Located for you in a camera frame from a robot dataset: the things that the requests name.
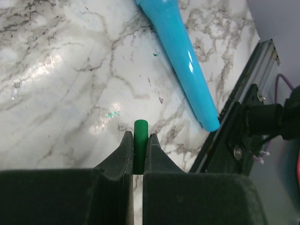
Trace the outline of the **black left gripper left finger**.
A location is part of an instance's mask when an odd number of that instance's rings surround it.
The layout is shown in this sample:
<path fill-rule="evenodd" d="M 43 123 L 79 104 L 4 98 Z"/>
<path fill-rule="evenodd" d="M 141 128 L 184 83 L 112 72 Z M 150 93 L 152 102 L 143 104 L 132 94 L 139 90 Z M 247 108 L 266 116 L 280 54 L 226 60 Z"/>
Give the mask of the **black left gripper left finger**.
<path fill-rule="evenodd" d="M 3 225 L 131 225 L 133 134 L 104 161 L 86 169 L 0 173 Z"/>

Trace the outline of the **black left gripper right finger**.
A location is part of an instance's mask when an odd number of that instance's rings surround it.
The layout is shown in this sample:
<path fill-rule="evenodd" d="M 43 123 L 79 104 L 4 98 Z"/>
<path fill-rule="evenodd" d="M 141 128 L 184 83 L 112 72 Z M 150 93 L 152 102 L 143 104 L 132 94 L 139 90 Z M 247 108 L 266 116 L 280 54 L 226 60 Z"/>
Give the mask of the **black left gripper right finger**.
<path fill-rule="evenodd" d="M 265 225 L 257 189 L 246 176 L 186 173 L 151 134 L 143 175 L 145 225 Z"/>

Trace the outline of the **green marker cap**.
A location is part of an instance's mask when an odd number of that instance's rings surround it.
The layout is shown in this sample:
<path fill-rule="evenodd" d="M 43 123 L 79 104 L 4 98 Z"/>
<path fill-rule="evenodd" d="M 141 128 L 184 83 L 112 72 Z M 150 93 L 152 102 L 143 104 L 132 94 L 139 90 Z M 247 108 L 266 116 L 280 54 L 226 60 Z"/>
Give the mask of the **green marker cap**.
<path fill-rule="evenodd" d="M 146 120 L 136 120 L 134 123 L 133 160 L 133 173 L 135 175 L 142 175 L 144 173 L 148 138 L 148 122 Z"/>

